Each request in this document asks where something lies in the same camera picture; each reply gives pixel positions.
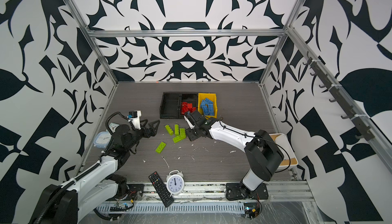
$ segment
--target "alarm clock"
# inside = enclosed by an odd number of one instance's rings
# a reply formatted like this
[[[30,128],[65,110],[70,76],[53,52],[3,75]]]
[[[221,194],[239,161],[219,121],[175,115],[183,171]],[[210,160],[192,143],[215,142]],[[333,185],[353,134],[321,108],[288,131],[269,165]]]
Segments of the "alarm clock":
[[[179,170],[172,170],[168,176],[166,176],[166,188],[172,195],[178,195],[184,190],[184,174]]]

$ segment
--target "black remote control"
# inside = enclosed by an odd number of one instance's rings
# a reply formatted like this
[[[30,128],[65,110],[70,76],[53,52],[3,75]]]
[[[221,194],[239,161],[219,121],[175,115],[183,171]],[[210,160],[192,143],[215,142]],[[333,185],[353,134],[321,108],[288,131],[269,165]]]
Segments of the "black remote control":
[[[174,199],[171,197],[170,192],[167,190],[166,185],[158,173],[155,171],[149,176],[149,178],[165,207],[169,207],[174,202]]]

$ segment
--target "wall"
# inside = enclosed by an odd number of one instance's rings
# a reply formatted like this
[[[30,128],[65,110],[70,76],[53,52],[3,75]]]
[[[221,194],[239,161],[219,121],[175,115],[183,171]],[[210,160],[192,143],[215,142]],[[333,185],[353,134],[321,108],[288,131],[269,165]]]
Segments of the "wall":
[[[282,28],[295,0],[75,2],[92,30],[173,30]],[[173,81],[259,80],[277,39],[145,37],[100,41],[118,80]]]
[[[295,29],[391,139],[392,0],[306,0]],[[391,223],[392,175],[291,40],[266,88],[326,223]]]
[[[0,222],[75,167],[113,87],[62,0],[0,0]]]

